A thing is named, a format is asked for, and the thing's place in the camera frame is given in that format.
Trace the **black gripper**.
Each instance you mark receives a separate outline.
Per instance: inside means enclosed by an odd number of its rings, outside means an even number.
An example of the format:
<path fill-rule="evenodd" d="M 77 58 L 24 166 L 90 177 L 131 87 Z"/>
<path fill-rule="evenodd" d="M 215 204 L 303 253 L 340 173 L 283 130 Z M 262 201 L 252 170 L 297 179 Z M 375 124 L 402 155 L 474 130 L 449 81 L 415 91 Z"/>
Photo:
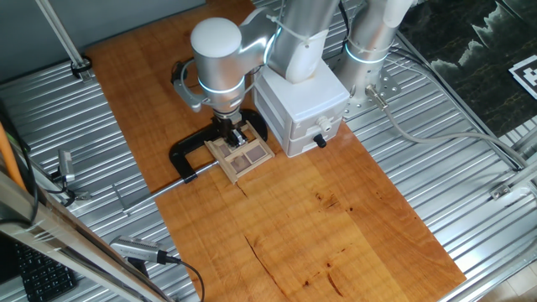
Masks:
<path fill-rule="evenodd" d="M 213 116 L 211 123 L 218 134 L 226 134 L 225 140 L 229 145 L 240 147 L 248 142 L 248 139 L 243 135 L 241 130 L 241 126 L 244 124 L 242 115 L 239 115 L 238 120 L 235 121 L 230 118 Z"/>

